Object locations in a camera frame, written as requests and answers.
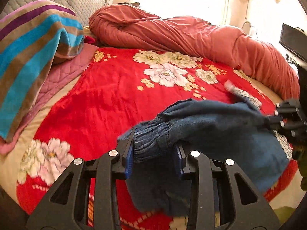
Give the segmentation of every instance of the white flower pattern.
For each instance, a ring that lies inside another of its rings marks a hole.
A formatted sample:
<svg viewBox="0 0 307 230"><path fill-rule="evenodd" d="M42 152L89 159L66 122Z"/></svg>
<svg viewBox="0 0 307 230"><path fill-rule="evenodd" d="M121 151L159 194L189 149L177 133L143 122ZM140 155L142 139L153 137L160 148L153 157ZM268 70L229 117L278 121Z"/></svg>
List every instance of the white flower pattern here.
<svg viewBox="0 0 307 230"><path fill-rule="evenodd" d="M218 83L215 74L211 71L196 69L195 74L198 78L202 79L203 81L205 81L208 84L213 85L213 84Z"/></svg>
<svg viewBox="0 0 307 230"><path fill-rule="evenodd" d="M139 53L136 53L133 56L133 60L138 63L145 63L147 65L155 65L155 64L164 64L167 63L168 60L161 54L157 54L153 51L142 51L139 50Z"/></svg>
<svg viewBox="0 0 307 230"><path fill-rule="evenodd" d="M163 56L174 65L177 65L180 68L193 68L196 67L196 60L200 61L202 58L190 57L185 54L181 54L178 52L166 52Z"/></svg>
<svg viewBox="0 0 307 230"><path fill-rule="evenodd" d="M61 173L73 161L69 153L70 145L66 141L51 138L46 144L32 140L22 157L17 181L24 184L27 174L31 178L40 177L47 185L52 185Z"/></svg>
<svg viewBox="0 0 307 230"><path fill-rule="evenodd" d="M150 69L144 70L144 74L149 75L153 82L166 87L173 87L175 84L185 86L188 80L182 74L187 73L186 70L175 67L170 63L151 65Z"/></svg>
<svg viewBox="0 0 307 230"><path fill-rule="evenodd" d="M51 185L73 161L74 157L68 153L70 145L66 141L60 142L59 139L52 138L48 145L43 142L41 146L45 159L40 166L38 175L47 185Z"/></svg>
<svg viewBox="0 0 307 230"><path fill-rule="evenodd" d="M24 184L26 182L27 174L31 178L36 178L38 176L37 172L40 169L40 164L43 160L44 155L43 150L41 149L40 140L32 140L21 159L17 175L18 183Z"/></svg>
<svg viewBox="0 0 307 230"><path fill-rule="evenodd" d="M280 143L282 149L284 150L287 158L289 159L289 161L292 160L292 148L290 147L286 137L284 135L279 134L277 131L274 131L275 136L278 140L278 142Z"/></svg>
<svg viewBox="0 0 307 230"><path fill-rule="evenodd" d="M244 77L243 77L243 75L242 75L242 71L241 70L236 70L236 69L233 69L233 72L235 73L235 74L237 74L240 78L242 78L242 79L244 79Z"/></svg>

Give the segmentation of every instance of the small white object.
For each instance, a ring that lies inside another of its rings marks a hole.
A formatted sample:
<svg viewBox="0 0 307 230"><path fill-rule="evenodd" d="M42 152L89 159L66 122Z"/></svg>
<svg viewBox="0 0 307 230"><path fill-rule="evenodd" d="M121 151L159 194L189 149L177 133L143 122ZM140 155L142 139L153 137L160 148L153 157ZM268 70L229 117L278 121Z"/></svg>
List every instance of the small white object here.
<svg viewBox="0 0 307 230"><path fill-rule="evenodd" d="M234 160L232 160L232 159L227 159L225 162L226 162L226 164L228 164L229 166L234 165Z"/></svg>
<svg viewBox="0 0 307 230"><path fill-rule="evenodd" d="M74 164L79 165L83 162L83 160L81 158L77 158L74 160Z"/></svg>
<svg viewBox="0 0 307 230"><path fill-rule="evenodd" d="M117 156L118 152L117 150L110 150L109 151L109 156Z"/></svg>
<svg viewBox="0 0 307 230"><path fill-rule="evenodd" d="M230 81L230 80L227 80L225 83L224 83L224 87L227 91L231 92L235 86L234 84Z"/></svg>
<svg viewBox="0 0 307 230"><path fill-rule="evenodd" d="M197 150L192 150L191 151L191 156L194 156L194 157L198 157L200 156L201 154L197 151Z"/></svg>

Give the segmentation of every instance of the red cloth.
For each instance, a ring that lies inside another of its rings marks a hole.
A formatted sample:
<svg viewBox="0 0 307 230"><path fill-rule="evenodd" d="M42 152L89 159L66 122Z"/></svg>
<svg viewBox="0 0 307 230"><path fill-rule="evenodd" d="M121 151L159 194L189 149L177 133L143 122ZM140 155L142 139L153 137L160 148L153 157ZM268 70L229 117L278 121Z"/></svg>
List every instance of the red cloth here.
<svg viewBox="0 0 307 230"><path fill-rule="evenodd" d="M90 36L85 35L84 36L84 43L95 45L96 44L96 39L94 39L94 38L92 38Z"/></svg>
<svg viewBox="0 0 307 230"><path fill-rule="evenodd" d="M283 100L299 97L298 78L280 52L237 27L212 25L191 16L161 19L126 4L98 9L89 25L99 40L110 46L206 57L239 67Z"/></svg>
<svg viewBox="0 0 307 230"><path fill-rule="evenodd" d="M262 113L271 114L275 109L274 104L265 95L259 93L247 80L225 64L213 63L208 59L196 61L196 67L177 70L176 83L173 87L167 87L157 83L158 80L154 82L153 77L145 74L148 73L146 70L152 71L157 66L150 67L134 61L133 56L136 53L139 53L136 49L99 49L74 88L51 108L34 139L48 143L50 139L56 138L61 142L61 145L58 142L61 150L64 149L65 142L70 144L69 155L73 155L74 158L80 157L86 161L96 159L114 149L117 137L130 127L140 121L153 119L157 113L178 100L194 98L235 102L235 97L224 88L227 80L231 80L235 86L261 101ZM211 80L212 84L205 82L206 78L199 75L210 74L208 70L216 76L216 80ZM169 78L168 81L171 81L174 73L167 72L165 70L164 74ZM179 78L187 79L190 83L185 87L180 86ZM51 146L45 152L48 158L44 159L44 167L47 167L46 172L56 175L56 166L53 165L56 162L52 158L63 158L60 162L64 165L67 153L59 155L56 151L48 152L50 150ZM291 162L280 177L278 185L268 192L268 200L274 198L290 183L296 170L295 163ZM33 170L29 172L32 177L28 173L26 180L17 185L17 197L20 206L30 214L50 185L47 185L49 177L46 178L46 173L41 173L41 170L37 173ZM90 194L89 218L92 224L93 186ZM124 229L128 229L127 226L137 230L169 229L169 217L162 213L141 214L134 208L124 181L117 182L117 194L119 215Z"/></svg>

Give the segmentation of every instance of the blue stripe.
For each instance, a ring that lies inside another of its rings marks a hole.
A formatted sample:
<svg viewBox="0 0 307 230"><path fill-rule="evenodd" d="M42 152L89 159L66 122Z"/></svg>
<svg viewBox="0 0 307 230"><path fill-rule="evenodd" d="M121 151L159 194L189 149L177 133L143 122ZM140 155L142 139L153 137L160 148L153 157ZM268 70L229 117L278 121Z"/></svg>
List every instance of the blue stripe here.
<svg viewBox="0 0 307 230"><path fill-rule="evenodd" d="M0 77L4 74L10 62L23 50L31 46L39 38L45 35L50 27L56 22L60 21L64 26L76 27L82 29L82 25L77 21L70 18L61 17L59 15L48 16L40 25L25 33L8 45L0 55Z"/></svg>
<svg viewBox="0 0 307 230"><path fill-rule="evenodd" d="M70 47L76 47L80 45L80 42L83 39L83 35L75 36L73 34L66 33L65 37L61 37L59 42L65 43Z"/></svg>
<svg viewBox="0 0 307 230"><path fill-rule="evenodd" d="M0 108L0 135L3 138L7 137L10 126L18 113L25 96L40 74L44 66L52 59L56 52L56 46L58 45L61 31L59 29L55 37L49 41L42 50L37 52L31 60L29 60L23 68L20 70L13 85L9 89L3 103Z"/></svg>

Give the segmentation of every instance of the brown stripe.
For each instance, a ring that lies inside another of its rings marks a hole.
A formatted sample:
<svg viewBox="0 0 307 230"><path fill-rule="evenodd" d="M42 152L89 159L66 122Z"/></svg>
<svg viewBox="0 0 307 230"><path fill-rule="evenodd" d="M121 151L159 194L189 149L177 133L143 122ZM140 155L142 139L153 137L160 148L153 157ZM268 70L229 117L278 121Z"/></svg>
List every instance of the brown stripe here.
<svg viewBox="0 0 307 230"><path fill-rule="evenodd" d="M7 95L10 87L16 79L18 73L23 66L55 36L61 22L55 22L49 29L48 33L39 38L32 45L28 46L25 50L19 53L7 67L5 73L0 80L0 106L2 105L4 98Z"/></svg>
<svg viewBox="0 0 307 230"><path fill-rule="evenodd" d="M25 14L25 13L31 11L31 10L37 9L37 8L45 6L45 5L50 5L50 4L65 7L65 6L58 4L56 2L53 2L53 1L42 0L41 2L33 3L31 6L27 6L23 9L20 9L19 11L13 13L10 17L7 17L3 22L0 23L0 28L4 28L7 24L12 22L14 19L16 19L17 17L19 17L19 16L21 16L21 15L23 15L23 14Z"/></svg>
<svg viewBox="0 0 307 230"><path fill-rule="evenodd" d="M2 41L1 41L1 45L0 45L0 53L4 51L4 49L10 45L13 41L15 41L16 39L18 39L19 37L23 36L25 33L31 31L32 29L36 28L37 26L39 26L48 16L53 15L53 14L58 14L61 17L65 17L65 18L70 18L75 20L76 17L66 13L64 11L59 11L57 9L49 9L43 13L41 13L39 16L33 18L32 20L28 21L25 24L22 24L21 26L19 26L18 28L14 29L12 32L10 32L8 35L6 35Z"/></svg>
<svg viewBox="0 0 307 230"><path fill-rule="evenodd" d="M74 56L79 53L79 49L83 47L83 42L75 47L70 47L66 45L65 43L59 43L59 46L56 50L56 54L60 54L62 56Z"/></svg>
<svg viewBox="0 0 307 230"><path fill-rule="evenodd" d="M33 82L32 86L28 90L28 92L25 96L25 99L23 100L21 107L19 108L19 111L16 114L16 116L15 116L13 122L12 122L10 130L7 134L6 139L5 139L8 143L13 140L14 134L15 134L22 118L28 113L29 109L31 108L31 105L32 105L33 100L36 96L36 93L38 92L39 88L41 87L41 85L44 83L44 81L46 80L46 78L48 76L48 73L49 73L50 68L51 68L51 63L52 63L52 59L50 61L48 61L48 63L42 69L42 71L40 72L40 74L38 75L36 80Z"/></svg>
<svg viewBox="0 0 307 230"><path fill-rule="evenodd" d="M78 29L78 28L73 27L73 26L63 26L63 27L65 28L65 30L69 34L73 34L75 36L83 35L83 29Z"/></svg>
<svg viewBox="0 0 307 230"><path fill-rule="evenodd" d="M57 56L54 56L52 64L60 64L60 63L63 63L65 60L67 60L67 59L63 59L63 58L59 58Z"/></svg>

